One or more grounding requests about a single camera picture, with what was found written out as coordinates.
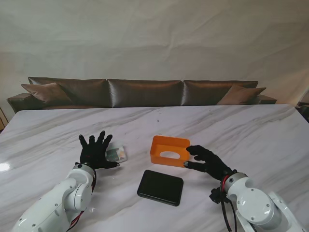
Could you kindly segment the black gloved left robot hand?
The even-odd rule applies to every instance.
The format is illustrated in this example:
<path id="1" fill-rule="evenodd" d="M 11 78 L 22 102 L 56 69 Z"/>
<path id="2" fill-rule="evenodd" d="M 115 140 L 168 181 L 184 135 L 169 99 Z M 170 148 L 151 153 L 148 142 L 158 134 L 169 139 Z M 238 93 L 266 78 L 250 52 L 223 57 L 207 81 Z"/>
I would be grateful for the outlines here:
<path id="1" fill-rule="evenodd" d="M 118 162 L 107 161 L 106 149 L 110 141 L 112 140 L 112 135 L 105 136 L 105 131 L 102 131 L 98 138 L 95 139 L 94 135 L 89 137 L 89 142 L 87 142 L 83 135 L 79 135 L 79 141 L 82 146 L 82 151 L 80 155 L 80 163 L 85 164 L 95 169 L 111 169 L 120 166 Z"/>

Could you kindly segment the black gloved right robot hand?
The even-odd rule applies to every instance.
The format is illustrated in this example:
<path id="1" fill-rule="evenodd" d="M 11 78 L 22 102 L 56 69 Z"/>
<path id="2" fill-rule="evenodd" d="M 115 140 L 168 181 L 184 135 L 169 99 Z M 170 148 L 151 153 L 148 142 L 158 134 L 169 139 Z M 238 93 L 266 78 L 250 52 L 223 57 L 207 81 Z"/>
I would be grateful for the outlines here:
<path id="1" fill-rule="evenodd" d="M 217 155 L 200 145 L 191 145 L 186 150 L 194 157 L 194 160 L 203 161 L 203 163 L 186 161 L 184 166 L 188 169 L 207 173 L 219 181 L 234 173 Z"/>

